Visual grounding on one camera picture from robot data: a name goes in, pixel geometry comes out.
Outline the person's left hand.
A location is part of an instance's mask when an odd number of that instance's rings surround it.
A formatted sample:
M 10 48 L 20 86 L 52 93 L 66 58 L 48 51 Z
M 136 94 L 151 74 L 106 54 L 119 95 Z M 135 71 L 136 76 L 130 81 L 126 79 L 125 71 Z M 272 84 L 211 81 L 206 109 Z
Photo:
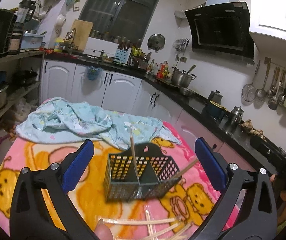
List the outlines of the person's left hand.
M 114 240 L 114 237 L 112 235 L 112 232 L 110 231 L 110 228 L 108 228 L 104 224 L 103 219 L 100 219 L 98 221 L 95 227 L 94 233 L 100 240 Z

